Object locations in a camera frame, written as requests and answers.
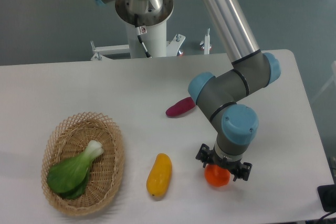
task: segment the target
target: yellow pepper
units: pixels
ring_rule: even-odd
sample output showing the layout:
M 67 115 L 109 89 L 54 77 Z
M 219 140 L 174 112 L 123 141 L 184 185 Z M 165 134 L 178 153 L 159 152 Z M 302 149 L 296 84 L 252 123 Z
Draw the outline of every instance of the yellow pepper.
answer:
M 163 197 L 168 190 L 171 177 L 170 158 L 164 153 L 158 154 L 147 179 L 147 191 L 155 198 Z

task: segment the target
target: white table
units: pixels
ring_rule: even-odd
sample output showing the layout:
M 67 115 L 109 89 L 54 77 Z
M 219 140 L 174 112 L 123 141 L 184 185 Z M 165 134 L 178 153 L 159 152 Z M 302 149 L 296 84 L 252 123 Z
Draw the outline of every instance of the white table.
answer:
M 50 63 L 0 67 L 1 223 L 270 223 L 317 219 L 317 187 L 332 184 L 321 140 L 295 58 L 271 51 L 282 75 L 243 99 L 259 130 L 243 161 L 249 181 L 214 189 L 195 155 L 213 146 L 216 131 L 199 108 L 169 119 L 165 110 L 188 96 L 191 79 L 231 68 L 226 55 Z M 41 162 L 55 127 L 79 112 L 102 112 L 121 127 L 126 151 L 122 186 L 102 212 L 70 218 L 49 206 Z M 166 197 L 153 201 L 146 179 L 158 153 L 173 177 Z

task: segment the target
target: orange fruit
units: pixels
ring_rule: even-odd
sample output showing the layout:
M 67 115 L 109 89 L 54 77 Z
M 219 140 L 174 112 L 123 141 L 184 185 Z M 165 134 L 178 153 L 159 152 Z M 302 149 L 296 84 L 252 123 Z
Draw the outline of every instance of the orange fruit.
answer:
M 230 181 L 230 172 L 227 169 L 220 168 L 218 165 L 208 164 L 204 170 L 206 181 L 215 187 L 225 186 Z

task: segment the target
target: black cable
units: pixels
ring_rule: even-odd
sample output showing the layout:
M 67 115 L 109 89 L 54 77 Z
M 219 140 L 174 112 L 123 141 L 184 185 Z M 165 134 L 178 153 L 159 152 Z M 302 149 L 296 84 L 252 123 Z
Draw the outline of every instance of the black cable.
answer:
M 320 224 L 320 223 L 322 223 L 322 220 L 323 220 L 325 217 L 328 217 L 329 215 L 332 215 L 332 214 L 334 214 L 334 213 L 336 213 L 336 211 L 329 212 L 329 213 L 327 213 L 326 215 L 323 215 L 323 216 L 316 222 L 316 224 Z
M 139 27 L 139 24 L 138 24 L 138 18 L 139 18 L 139 16 L 138 16 L 137 14 L 134 14 L 134 25 L 135 25 L 136 28 Z M 146 57 L 147 57 L 147 58 L 151 58 L 152 56 L 151 56 L 150 53 L 148 52 L 147 47 L 145 46 L 145 43 L 142 41 L 142 39 L 141 39 L 141 35 L 138 35 L 138 41 L 139 41 L 139 43 L 142 45 L 143 50 L 145 51 Z

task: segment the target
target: woven basket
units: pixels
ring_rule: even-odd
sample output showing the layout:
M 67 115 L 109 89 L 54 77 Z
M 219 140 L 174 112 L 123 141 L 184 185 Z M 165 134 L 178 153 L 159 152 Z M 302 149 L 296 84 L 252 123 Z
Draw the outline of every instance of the woven basket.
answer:
M 47 185 L 49 169 L 60 161 L 85 150 L 90 140 L 102 144 L 104 153 L 90 169 L 85 193 L 77 199 L 62 199 Z M 64 120 L 50 136 L 41 171 L 43 193 L 49 203 L 69 216 L 83 216 L 109 204 L 117 193 L 123 172 L 124 150 L 119 127 L 97 113 L 82 113 Z

